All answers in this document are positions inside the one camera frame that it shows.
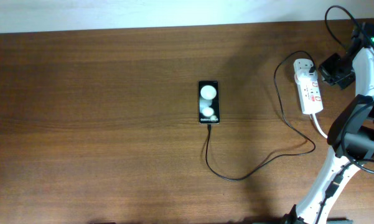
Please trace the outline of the black smartphone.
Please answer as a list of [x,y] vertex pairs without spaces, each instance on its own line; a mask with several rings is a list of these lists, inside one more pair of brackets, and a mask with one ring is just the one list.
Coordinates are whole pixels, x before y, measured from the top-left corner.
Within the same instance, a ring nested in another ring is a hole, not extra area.
[[215,80],[198,82],[198,104],[200,124],[220,123],[220,91]]

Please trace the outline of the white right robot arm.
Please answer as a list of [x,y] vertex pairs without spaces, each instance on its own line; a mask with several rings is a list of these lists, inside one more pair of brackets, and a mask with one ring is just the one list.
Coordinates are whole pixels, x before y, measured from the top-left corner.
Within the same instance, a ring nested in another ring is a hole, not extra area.
[[355,98],[332,124],[328,153],[309,193],[282,217],[282,223],[326,223],[349,180],[374,163],[374,40],[367,25],[357,24],[346,53],[355,75]]

